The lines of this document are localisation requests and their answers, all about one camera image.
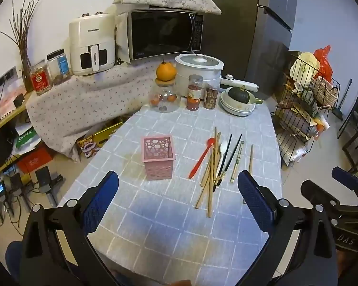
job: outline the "jar with red label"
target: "jar with red label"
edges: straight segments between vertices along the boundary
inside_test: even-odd
[[[48,65],[45,63],[45,59],[42,59],[32,67],[31,81],[38,96],[52,88],[53,84],[50,80]]]
[[[200,105],[201,89],[203,87],[203,77],[200,75],[190,75],[188,77],[187,110],[197,111]]]

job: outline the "plastic spoon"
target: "plastic spoon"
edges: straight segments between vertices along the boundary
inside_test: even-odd
[[[201,155],[199,161],[195,164],[194,168],[190,172],[190,175],[188,176],[189,179],[193,178],[193,176],[196,174],[196,171],[199,169],[201,163],[203,162],[205,155],[207,155],[208,150],[214,144],[215,144],[215,138],[209,138],[207,141],[207,147],[205,148],[203,155]]]
[[[220,168],[221,168],[221,163],[222,163],[222,159],[223,159],[223,156],[224,154],[226,153],[227,151],[227,146],[228,146],[228,141],[227,140],[224,140],[223,142],[221,142],[220,144],[220,160],[219,160],[219,164],[218,164],[218,169],[216,170],[216,175],[219,175],[219,171],[220,171]]]

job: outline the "pink basket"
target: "pink basket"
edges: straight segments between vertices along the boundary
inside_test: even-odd
[[[149,181],[172,178],[175,159],[173,138],[170,135],[142,138],[142,161]]]

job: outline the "bolt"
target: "bolt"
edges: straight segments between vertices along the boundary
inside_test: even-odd
[[[37,212],[39,209],[41,208],[41,205],[40,204],[35,204],[32,208],[32,211],[33,212]]]
[[[77,204],[77,200],[71,199],[68,201],[68,207],[75,207]]]
[[[287,200],[285,200],[285,199],[280,199],[279,204],[282,207],[288,207],[289,206],[289,202]]]
[[[321,204],[316,205],[316,210],[319,212],[323,212],[323,206]]]

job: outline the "red spoon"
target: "red spoon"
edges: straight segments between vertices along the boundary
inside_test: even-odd
[[[190,175],[188,176],[189,179],[193,178],[193,176],[196,174],[196,171],[199,169],[201,163],[203,162],[205,155],[207,155],[208,150],[214,144],[215,144],[215,138],[209,138],[207,140],[207,147],[205,148],[205,151],[203,155],[201,155],[199,161],[195,164],[194,168],[191,170]]]

